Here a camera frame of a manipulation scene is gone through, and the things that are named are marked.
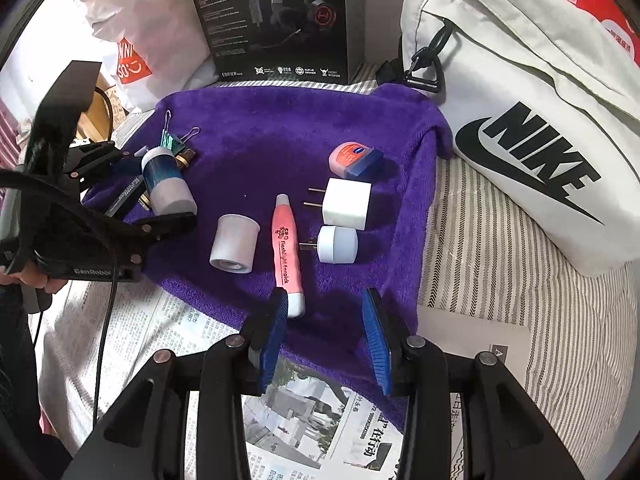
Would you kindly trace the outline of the left hand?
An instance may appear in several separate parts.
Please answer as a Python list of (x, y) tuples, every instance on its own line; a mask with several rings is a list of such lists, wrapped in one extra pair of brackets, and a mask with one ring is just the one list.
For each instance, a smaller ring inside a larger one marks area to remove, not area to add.
[(2, 285), (25, 284), (35, 289), (42, 289), (47, 294), (56, 294), (66, 284), (66, 280), (50, 278), (44, 274), (35, 263), (27, 261), (20, 272), (9, 273), (4, 266), (0, 271), (0, 282)]

